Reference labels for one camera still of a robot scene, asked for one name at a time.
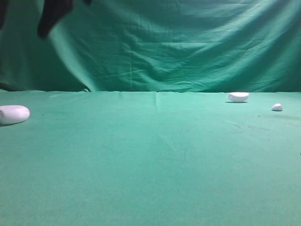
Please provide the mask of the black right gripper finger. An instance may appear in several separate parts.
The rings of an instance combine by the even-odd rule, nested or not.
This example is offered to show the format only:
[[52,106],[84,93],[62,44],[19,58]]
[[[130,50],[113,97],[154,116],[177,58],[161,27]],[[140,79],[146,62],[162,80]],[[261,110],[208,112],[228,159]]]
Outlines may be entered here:
[[73,9],[72,0],[45,0],[37,34],[45,39],[56,23]]

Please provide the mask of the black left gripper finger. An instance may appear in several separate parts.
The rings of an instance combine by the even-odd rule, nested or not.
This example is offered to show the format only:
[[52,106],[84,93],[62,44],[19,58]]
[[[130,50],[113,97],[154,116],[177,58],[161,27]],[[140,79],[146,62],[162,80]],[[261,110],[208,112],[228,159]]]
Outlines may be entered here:
[[5,23],[7,7],[8,7],[8,0],[0,0],[0,29],[1,30]]

